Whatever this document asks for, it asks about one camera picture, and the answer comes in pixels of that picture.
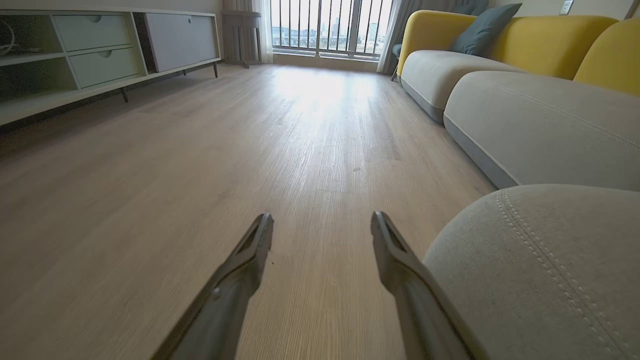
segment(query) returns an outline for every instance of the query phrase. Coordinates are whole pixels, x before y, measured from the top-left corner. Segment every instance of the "white media console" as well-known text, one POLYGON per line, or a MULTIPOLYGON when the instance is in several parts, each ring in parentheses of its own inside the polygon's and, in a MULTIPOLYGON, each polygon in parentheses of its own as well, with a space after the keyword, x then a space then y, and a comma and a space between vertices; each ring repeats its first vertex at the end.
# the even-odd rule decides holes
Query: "white media console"
POLYGON ((212 13, 0 10, 0 20, 0 45, 14 43, 0 56, 0 125, 112 90, 126 99, 126 86, 221 59, 212 13))

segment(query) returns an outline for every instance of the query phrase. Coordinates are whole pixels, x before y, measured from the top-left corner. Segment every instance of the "sheer white curtain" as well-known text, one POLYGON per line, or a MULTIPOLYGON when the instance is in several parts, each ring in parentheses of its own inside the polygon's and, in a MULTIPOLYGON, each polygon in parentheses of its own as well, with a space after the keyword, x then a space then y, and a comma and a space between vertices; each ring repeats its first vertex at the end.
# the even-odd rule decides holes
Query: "sheer white curtain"
POLYGON ((391 48, 393 45, 402 42, 404 28, 409 15, 418 10, 449 11, 454 3, 455 0, 393 0, 385 45, 382 47, 380 61, 378 62, 378 72, 391 75, 396 68, 397 60, 391 53, 391 48))
POLYGON ((271 5, 270 0, 253 0, 253 10, 259 12, 260 18, 260 55, 263 63, 273 63, 273 42, 271 40, 271 5))

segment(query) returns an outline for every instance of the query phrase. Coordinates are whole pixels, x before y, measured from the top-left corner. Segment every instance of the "light green drawer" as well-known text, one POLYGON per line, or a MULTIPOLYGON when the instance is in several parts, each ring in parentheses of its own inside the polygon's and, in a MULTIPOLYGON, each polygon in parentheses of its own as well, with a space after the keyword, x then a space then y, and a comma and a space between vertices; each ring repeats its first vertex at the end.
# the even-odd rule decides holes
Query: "light green drawer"
POLYGON ((67 51, 131 44, 124 16, 56 15, 54 18, 67 51))
POLYGON ((132 48, 76 55, 69 59, 81 88, 140 72, 132 48))

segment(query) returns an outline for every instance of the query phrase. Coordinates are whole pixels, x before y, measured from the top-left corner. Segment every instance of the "gray curtain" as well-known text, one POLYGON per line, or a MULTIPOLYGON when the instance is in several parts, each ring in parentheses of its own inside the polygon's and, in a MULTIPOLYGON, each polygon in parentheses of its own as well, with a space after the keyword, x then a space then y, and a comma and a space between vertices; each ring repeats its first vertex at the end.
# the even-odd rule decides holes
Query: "gray curtain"
POLYGON ((382 47, 380 62, 378 62, 378 72, 391 75, 396 69, 397 59, 391 53, 391 47, 402 42, 404 28, 409 15, 418 10, 438 10, 450 11, 457 2, 456 0, 394 0, 391 5, 389 15, 389 27, 385 37, 385 45, 382 47))

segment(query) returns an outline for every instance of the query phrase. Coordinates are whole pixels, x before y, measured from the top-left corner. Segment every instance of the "light switch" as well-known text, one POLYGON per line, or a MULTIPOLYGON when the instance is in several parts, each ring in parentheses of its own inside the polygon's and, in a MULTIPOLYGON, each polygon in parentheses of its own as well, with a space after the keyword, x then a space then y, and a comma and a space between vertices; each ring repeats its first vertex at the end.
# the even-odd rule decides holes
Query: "light switch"
POLYGON ((571 5, 573 5, 573 0, 567 0, 562 5, 560 9, 560 15, 569 15, 569 10, 571 10, 571 5))

